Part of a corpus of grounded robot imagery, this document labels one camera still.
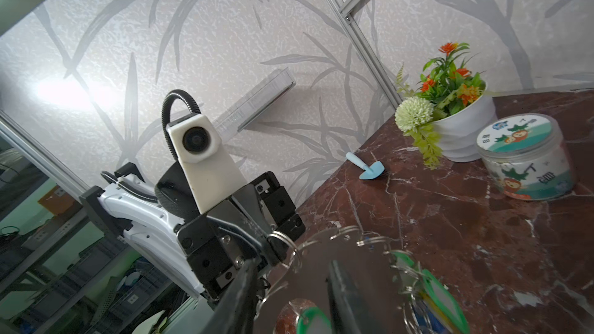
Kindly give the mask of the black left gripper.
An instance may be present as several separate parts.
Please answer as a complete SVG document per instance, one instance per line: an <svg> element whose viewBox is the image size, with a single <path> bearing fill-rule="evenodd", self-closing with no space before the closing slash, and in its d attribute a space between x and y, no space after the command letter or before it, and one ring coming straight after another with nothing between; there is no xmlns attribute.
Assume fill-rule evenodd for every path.
<svg viewBox="0 0 594 334"><path fill-rule="evenodd" d="M263 275L286 258L289 249L272 233L297 241L306 226L275 174L261 174L208 213L176 228L191 271L203 296L219 299L248 260Z"/></svg>

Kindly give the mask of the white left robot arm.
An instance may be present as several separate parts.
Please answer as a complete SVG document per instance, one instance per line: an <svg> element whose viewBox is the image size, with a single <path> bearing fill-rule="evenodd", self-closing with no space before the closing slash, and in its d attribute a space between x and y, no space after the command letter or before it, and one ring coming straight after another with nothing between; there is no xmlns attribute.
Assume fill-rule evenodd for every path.
<svg viewBox="0 0 594 334"><path fill-rule="evenodd" d="M174 162L156 185L129 163L103 172L106 187L80 200L95 226L123 238L188 295L215 304L246 261L265 279L306 226L274 173L244 178L189 93L167 94L161 124Z"/></svg>

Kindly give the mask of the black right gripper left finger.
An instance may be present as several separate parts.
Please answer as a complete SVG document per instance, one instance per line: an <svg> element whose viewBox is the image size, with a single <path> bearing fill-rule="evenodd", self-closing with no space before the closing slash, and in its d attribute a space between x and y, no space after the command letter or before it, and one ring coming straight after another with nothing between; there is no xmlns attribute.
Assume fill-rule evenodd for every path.
<svg viewBox="0 0 594 334"><path fill-rule="evenodd" d="M202 334L252 334L258 289L258 263L249 259L230 284Z"/></svg>

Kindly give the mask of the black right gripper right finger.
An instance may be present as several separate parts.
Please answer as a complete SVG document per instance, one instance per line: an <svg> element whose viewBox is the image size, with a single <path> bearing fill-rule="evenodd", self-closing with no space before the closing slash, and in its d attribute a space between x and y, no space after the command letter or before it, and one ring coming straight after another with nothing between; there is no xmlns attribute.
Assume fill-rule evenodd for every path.
<svg viewBox="0 0 594 334"><path fill-rule="evenodd" d="M333 333L384 333L347 270L331 261L326 278Z"/></svg>

